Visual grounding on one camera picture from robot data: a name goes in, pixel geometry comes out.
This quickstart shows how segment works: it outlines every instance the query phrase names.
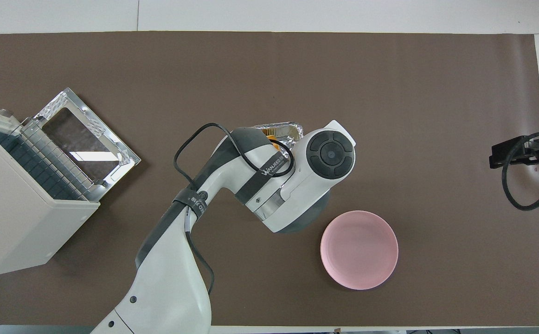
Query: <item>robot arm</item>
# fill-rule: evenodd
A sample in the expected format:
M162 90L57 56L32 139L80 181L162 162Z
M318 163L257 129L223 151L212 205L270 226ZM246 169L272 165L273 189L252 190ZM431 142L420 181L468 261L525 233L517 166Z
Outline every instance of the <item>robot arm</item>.
M186 238L186 231L221 188L228 188L272 232L301 230L327 204L329 189L354 166L355 142L332 121L304 136L292 150L295 168L256 128L238 128L232 138L259 171L253 170L231 141L224 139L193 186L179 193L136 257L134 283L93 333L206 334L212 323L210 299Z
M511 194L507 182L509 165L539 165L539 132L521 135L492 146L492 155L488 158L490 168L500 168L502 188L509 202L519 210L530 211L539 207L539 199L530 205L521 205Z

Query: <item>pink bowl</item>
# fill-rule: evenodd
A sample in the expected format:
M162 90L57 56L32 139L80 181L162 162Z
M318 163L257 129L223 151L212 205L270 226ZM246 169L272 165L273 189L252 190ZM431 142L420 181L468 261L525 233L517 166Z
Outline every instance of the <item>pink bowl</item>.
M397 239L381 217L350 211L329 223L321 237L321 260L337 283L354 290L374 288L397 264Z

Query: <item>brown paper surface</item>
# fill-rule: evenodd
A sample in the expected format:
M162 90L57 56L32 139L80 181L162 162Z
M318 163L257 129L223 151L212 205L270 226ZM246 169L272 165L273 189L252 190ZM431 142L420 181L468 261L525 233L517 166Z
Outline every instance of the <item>brown paper surface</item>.
M539 209L511 207L488 168L490 146L539 131L533 36L0 35L0 108L22 120L66 87L143 161L47 264L0 275L0 324L96 325L108 314L186 186L172 156L203 123L296 121L309 132L336 119L356 139L356 167L314 224L273 234L223 190L195 225L216 272L212 324L539 325ZM221 137L198 137L184 169L195 175ZM539 196L539 168L509 179L521 201ZM399 242L397 268L371 290L341 287L321 264L323 230L352 210L379 214Z

